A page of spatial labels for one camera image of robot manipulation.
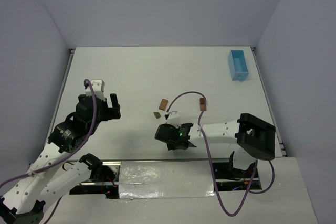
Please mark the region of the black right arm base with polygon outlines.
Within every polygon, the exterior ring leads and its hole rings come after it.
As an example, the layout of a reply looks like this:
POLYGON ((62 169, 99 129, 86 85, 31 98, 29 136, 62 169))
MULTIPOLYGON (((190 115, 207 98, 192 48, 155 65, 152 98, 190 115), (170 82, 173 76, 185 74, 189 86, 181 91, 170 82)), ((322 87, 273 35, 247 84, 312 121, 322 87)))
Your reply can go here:
POLYGON ((235 169, 229 162, 213 162, 212 166, 218 191, 240 191, 247 189, 255 163, 247 170, 235 169))

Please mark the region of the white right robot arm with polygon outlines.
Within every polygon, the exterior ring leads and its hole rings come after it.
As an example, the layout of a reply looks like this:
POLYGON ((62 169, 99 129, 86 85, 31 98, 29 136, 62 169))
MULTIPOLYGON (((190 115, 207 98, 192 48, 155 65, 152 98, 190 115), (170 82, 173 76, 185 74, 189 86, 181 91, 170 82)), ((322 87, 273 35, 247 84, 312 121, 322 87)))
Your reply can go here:
POLYGON ((169 151, 195 148, 201 142, 233 145, 229 167, 235 170, 247 170, 258 160, 275 159, 275 127, 249 113, 242 113, 236 121, 214 124, 182 123, 177 111, 169 112, 165 118, 154 138, 165 143, 169 151))

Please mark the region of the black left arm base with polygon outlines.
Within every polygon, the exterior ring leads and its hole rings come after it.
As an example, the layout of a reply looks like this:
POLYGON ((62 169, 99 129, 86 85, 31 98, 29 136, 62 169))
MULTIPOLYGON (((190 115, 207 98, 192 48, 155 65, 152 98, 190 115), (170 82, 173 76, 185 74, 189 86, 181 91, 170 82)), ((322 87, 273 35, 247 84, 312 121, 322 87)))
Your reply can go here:
POLYGON ((121 163, 103 162, 102 171, 93 180, 88 179, 70 190, 70 195, 101 195, 107 199, 119 199, 119 175, 121 163))

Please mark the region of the tan wood rectangular block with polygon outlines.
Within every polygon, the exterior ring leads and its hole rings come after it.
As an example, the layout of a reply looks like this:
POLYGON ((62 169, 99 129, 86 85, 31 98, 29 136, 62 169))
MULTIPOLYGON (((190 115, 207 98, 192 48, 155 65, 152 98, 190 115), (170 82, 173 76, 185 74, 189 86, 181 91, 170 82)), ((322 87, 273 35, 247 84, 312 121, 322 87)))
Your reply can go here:
POLYGON ((201 104, 200 105, 200 110, 201 111, 203 111, 203 110, 206 111, 206 105, 205 104, 201 104))

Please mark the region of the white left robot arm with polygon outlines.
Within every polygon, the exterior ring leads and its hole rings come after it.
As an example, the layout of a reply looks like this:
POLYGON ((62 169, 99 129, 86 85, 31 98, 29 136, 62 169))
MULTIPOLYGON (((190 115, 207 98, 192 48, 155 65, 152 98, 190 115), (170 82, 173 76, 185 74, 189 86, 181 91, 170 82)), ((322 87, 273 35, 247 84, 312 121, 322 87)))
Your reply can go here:
POLYGON ((87 180, 113 181, 115 173, 96 156, 88 153, 58 177, 57 170, 69 154, 80 149, 87 135, 92 135, 100 122, 119 119, 120 105, 115 93, 106 99, 82 94, 74 112, 57 124, 43 151, 31 164, 23 178, 1 197, 1 218, 5 223, 40 223, 48 208, 77 184, 87 180))

